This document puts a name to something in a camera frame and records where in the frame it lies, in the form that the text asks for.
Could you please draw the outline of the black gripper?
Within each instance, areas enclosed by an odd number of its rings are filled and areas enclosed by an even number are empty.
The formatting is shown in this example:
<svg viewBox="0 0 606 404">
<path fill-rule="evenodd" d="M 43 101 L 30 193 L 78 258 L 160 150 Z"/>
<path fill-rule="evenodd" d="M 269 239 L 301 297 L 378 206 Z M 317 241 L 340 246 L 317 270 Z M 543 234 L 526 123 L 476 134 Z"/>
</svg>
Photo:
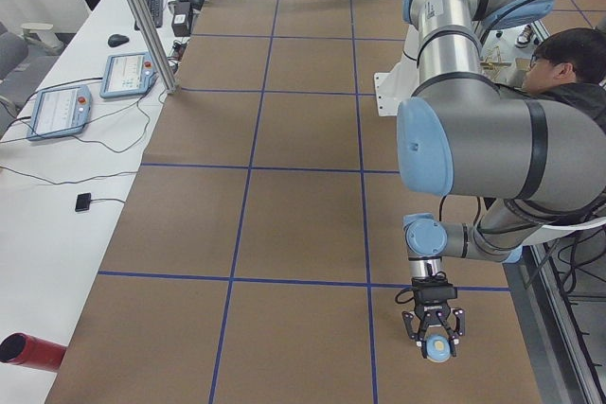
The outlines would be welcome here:
<svg viewBox="0 0 606 404">
<path fill-rule="evenodd" d="M 414 313 L 401 313 L 406 333 L 420 348 L 421 355 L 428 360 L 426 332 L 430 324 L 441 324 L 447 333 L 448 345 L 452 357 L 457 356 L 456 347 L 465 335 L 465 310 L 456 307 L 451 310 L 449 301 L 457 297 L 457 287 L 451 284 L 445 275 L 412 279 Z M 454 315 L 455 325 L 448 322 L 449 315 Z M 417 330 L 413 328 L 415 317 L 420 319 Z"/>
</svg>

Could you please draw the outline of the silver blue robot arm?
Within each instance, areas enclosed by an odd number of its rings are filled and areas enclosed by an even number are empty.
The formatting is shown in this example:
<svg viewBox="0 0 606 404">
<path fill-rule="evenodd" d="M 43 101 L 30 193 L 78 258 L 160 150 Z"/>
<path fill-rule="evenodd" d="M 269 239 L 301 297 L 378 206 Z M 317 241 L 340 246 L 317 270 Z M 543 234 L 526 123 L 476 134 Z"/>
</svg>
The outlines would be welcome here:
<svg viewBox="0 0 606 404">
<path fill-rule="evenodd" d="M 587 114 L 548 99 L 508 98 L 482 72 L 488 33 L 543 18 L 554 0 L 403 0 L 419 33 L 419 86 L 397 113 L 400 175 L 416 192 L 488 197 L 474 225 L 405 217 L 415 308 L 403 314 L 424 358 L 453 357 L 465 316 L 446 256 L 508 263 L 541 227 L 592 209 L 605 188 L 605 135 Z"/>
</svg>

